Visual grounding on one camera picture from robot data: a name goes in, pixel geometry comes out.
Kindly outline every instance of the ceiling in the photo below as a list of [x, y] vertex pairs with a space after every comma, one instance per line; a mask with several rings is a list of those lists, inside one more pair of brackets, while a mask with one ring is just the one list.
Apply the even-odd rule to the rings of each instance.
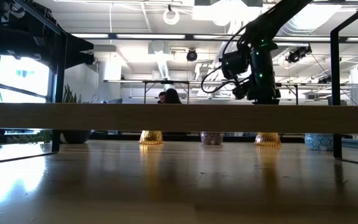
[[[38, 3], [49, 7], [58, 23], [70, 33], [79, 32], [125, 32], [125, 33], [176, 33], [176, 34], [226, 34], [229, 25], [217, 26], [213, 21], [195, 21], [192, 19], [191, 10], [194, 1], [183, 1], [179, 9], [180, 19], [175, 25], [168, 25], [163, 20], [166, 6], [145, 5], [142, 11], [141, 5], [118, 4], [84, 4], [82, 2], [56, 2], [53, 0], [36, 0]], [[317, 28], [311, 35], [329, 36], [330, 31], [345, 19], [356, 12], [356, 7], [343, 7]], [[358, 36], [358, 21], [346, 27], [340, 35]], [[117, 51], [126, 61], [122, 69], [123, 75], [131, 78], [136, 74], [151, 74], [158, 70], [156, 61], [148, 56], [148, 45], [151, 40], [92, 40], [95, 45], [115, 45]], [[198, 62], [187, 62], [188, 49], [195, 48], [199, 59], [214, 60], [221, 48], [222, 42], [211, 41], [167, 41], [170, 52], [174, 55], [167, 62], [169, 70], [195, 71]], [[330, 71], [329, 44], [311, 44], [312, 57], [302, 59], [299, 63], [285, 64], [285, 56], [275, 58], [275, 73], [277, 82], [317, 82], [323, 69]], [[349, 76], [349, 68], [357, 65], [358, 44], [341, 44], [341, 81], [346, 82]]]

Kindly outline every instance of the potted plant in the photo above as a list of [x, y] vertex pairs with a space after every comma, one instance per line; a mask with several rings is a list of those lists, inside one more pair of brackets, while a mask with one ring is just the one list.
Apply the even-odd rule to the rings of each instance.
[[[63, 103], [82, 103], [81, 95], [77, 100], [76, 93], [73, 95], [73, 90], [66, 84], [63, 93]], [[64, 130], [60, 135], [60, 140], [62, 143], [83, 144], [90, 138], [90, 135], [90, 130]]]

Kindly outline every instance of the security camera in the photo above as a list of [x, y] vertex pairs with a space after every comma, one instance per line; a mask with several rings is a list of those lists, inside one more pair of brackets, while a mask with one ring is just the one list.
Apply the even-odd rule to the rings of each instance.
[[197, 60], [197, 53], [195, 49], [190, 49], [189, 52], [187, 53], [187, 61], [188, 62], [194, 62], [195, 60]]

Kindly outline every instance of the gold vase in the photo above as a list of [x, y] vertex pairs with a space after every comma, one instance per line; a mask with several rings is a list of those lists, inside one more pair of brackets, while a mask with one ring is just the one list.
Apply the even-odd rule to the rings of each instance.
[[139, 143], [141, 144], [162, 144], [161, 131], [142, 131]]
[[255, 145], [261, 147], [280, 147], [281, 141], [278, 133], [258, 133]]

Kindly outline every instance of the plant pot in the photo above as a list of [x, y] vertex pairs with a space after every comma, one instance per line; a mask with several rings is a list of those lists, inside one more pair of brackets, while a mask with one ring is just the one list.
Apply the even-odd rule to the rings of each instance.
[[204, 145], [220, 145], [223, 142], [223, 134], [217, 132], [201, 132], [201, 142]]
[[317, 151], [333, 151], [334, 150], [334, 135], [333, 134], [318, 134], [306, 133], [305, 144], [310, 150]]
[[67, 144], [83, 144], [91, 135], [91, 131], [66, 130], [62, 131], [60, 141]]

